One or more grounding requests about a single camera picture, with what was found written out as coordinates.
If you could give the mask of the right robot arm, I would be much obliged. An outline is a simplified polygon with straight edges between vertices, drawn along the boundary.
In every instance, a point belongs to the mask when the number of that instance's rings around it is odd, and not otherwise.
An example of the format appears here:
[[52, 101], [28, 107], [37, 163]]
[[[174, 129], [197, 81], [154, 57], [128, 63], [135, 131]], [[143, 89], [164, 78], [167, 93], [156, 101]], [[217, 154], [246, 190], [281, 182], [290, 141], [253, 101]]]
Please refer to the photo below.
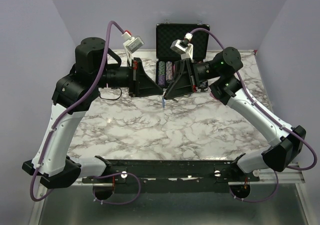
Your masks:
[[201, 82], [216, 79], [209, 85], [210, 95], [225, 106], [238, 112], [267, 140], [269, 148], [243, 154], [234, 160], [230, 176], [241, 181], [254, 170], [270, 168], [282, 172], [301, 152], [306, 130], [293, 127], [266, 109], [235, 77], [243, 67], [241, 55], [234, 47], [227, 47], [212, 60], [194, 63], [190, 58], [174, 65], [171, 83], [164, 93], [165, 100], [172, 100], [195, 92]]

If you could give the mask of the blue key tag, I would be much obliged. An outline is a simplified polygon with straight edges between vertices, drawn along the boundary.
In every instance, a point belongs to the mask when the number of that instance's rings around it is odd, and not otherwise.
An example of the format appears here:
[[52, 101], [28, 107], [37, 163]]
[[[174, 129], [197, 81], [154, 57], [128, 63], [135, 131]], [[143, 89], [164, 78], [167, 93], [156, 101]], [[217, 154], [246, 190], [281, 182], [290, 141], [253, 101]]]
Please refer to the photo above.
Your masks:
[[162, 97], [162, 108], [164, 109], [165, 108], [165, 106], [166, 106], [166, 100], [165, 100], [165, 98], [164, 97]]

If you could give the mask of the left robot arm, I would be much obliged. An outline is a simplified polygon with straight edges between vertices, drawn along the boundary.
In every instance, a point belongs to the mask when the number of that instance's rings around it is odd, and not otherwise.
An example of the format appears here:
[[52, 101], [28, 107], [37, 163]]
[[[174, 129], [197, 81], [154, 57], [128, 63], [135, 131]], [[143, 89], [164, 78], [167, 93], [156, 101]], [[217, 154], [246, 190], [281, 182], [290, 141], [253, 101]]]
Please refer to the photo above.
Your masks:
[[75, 64], [56, 83], [50, 121], [41, 146], [34, 158], [22, 165], [29, 175], [39, 176], [40, 183], [48, 189], [67, 188], [84, 177], [95, 177], [101, 183], [110, 179], [111, 163], [101, 156], [75, 159], [67, 155], [80, 121], [100, 96], [100, 88], [127, 88], [132, 98], [163, 94], [146, 74], [142, 60], [132, 56], [144, 44], [138, 36], [124, 38], [127, 66], [121, 65], [121, 58], [110, 48], [106, 50], [116, 63], [105, 63], [101, 78], [94, 84], [105, 43], [102, 38], [88, 37], [75, 48]]

